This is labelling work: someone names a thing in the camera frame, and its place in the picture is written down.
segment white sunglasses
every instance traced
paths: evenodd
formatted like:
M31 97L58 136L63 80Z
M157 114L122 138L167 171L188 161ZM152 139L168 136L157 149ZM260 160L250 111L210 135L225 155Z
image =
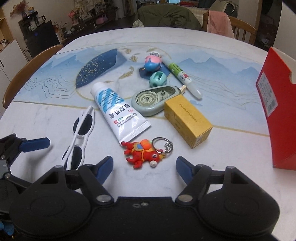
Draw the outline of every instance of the white sunglasses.
M88 137L94 128L94 109L89 106L73 125L73 140L62 157L65 170L75 170L82 166Z

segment label on red box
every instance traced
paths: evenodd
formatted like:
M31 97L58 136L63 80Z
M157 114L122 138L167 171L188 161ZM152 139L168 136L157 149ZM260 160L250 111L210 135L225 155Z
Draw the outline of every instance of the label on red box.
M264 72L258 81L258 87L263 99L266 115L269 117L278 106L278 102Z

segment dark lens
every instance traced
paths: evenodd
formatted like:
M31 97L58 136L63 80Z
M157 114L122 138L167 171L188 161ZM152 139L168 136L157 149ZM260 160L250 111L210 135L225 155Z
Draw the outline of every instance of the dark lens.
M72 163L71 163L71 170L76 170L77 169L77 167L80 164L81 158L82 158L82 150L81 150L81 148L79 146L74 146L74 151L73 151L73 156L72 156ZM67 162L68 162L68 159L65 161L65 165L64 165L65 170L67 169Z
M86 118L84 119L84 122L82 123L82 126L78 132L79 135L84 136L86 133L89 132L91 125L92 125L92 116L88 114ZM77 118L74 125L73 125L73 132L76 131L77 125L78 125L79 119Z

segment metal ring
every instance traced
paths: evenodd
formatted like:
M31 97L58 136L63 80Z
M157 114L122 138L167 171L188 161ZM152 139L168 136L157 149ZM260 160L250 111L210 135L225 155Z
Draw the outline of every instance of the metal ring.
M154 147L153 143L154 143L155 141L158 141L158 140L166 141L166 143L165 143L165 152L158 151L158 150ZM166 138L164 138L164 137L156 137L156 138L154 138L154 139L152 140L152 142L151 142L151 145L152 145L152 148L153 148L157 153L159 153L159 154L167 155L167 154L169 154L169 153L171 153L171 152L173 151L173 143L172 143L170 140L168 140L168 139L166 139Z

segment metal screw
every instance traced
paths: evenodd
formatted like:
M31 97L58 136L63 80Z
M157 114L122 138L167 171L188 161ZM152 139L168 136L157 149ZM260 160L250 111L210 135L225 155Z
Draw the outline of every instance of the metal screw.
M97 199L99 202L105 203L105 202L109 202L109 201L111 201L112 198L111 198L109 195L102 194L102 195L97 196L96 199Z
M135 208L139 208L139 207L141 207L141 205L140 205L139 203L134 203L134 204L133 204L133 207L135 207Z
M178 199L181 202L190 202L193 199L193 197L188 194L183 194L183 195L178 196Z

